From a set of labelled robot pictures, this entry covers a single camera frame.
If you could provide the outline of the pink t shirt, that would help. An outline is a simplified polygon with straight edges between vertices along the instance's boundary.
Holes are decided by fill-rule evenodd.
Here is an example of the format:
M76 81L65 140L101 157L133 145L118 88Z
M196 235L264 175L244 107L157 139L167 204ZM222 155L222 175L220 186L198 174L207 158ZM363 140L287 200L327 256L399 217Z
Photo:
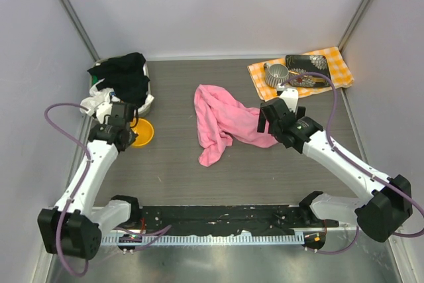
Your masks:
M273 136L257 131L260 110L245 107L222 87L199 85L193 104L198 141L203 148L198 161L204 167L218 162L234 139L259 148L277 144Z

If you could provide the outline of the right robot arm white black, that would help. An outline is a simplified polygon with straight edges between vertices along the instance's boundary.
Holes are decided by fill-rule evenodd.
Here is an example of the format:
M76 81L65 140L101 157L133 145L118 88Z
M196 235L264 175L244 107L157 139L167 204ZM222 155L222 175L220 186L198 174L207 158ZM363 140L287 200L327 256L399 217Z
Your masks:
M286 148L318 162L355 194L355 198L309 194L299 210L304 225L312 227L322 219L350 223L383 243L412 215L408 179L392 178L370 167L332 139L322 125L291 111L283 99L261 104L258 132L267 132Z

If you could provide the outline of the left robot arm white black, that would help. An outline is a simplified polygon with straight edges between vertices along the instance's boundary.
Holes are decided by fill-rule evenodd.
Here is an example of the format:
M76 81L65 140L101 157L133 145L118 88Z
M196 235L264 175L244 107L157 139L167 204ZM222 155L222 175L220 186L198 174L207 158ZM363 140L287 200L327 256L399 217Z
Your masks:
M93 210L106 173L135 140L131 129L134 112L133 105L114 102L103 122L91 128L87 143L80 144L84 158L68 188L37 218L46 252L91 260L104 235L120 225L134 229L140 224L141 210L135 197L115 195L105 207Z

